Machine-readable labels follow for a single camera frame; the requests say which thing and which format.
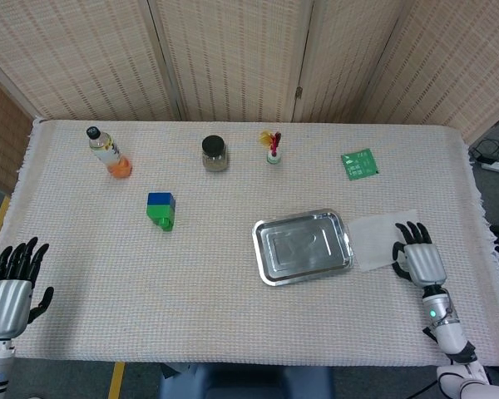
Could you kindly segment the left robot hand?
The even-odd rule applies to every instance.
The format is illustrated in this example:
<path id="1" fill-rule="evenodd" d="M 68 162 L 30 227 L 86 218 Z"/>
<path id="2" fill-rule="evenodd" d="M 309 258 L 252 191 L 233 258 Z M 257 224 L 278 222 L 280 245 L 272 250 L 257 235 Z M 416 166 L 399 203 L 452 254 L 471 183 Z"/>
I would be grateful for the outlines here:
<path id="1" fill-rule="evenodd" d="M 17 247 L 6 247 L 0 254 L 0 340 L 19 337 L 52 303 L 54 287 L 49 286 L 41 302 L 32 306 L 38 274 L 49 249 L 48 244 L 38 246 L 37 242 L 33 237 Z"/>

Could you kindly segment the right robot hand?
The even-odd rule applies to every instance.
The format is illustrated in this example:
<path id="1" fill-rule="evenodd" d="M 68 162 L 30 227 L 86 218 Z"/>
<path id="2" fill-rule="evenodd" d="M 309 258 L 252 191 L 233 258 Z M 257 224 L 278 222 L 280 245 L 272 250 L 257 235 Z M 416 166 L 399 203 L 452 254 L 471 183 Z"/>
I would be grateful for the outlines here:
<path id="1" fill-rule="evenodd" d="M 420 222 L 396 223 L 405 243 L 393 244 L 393 271 L 400 278 L 419 288 L 442 286 L 447 279 L 437 246 L 432 243 L 427 228 Z"/>

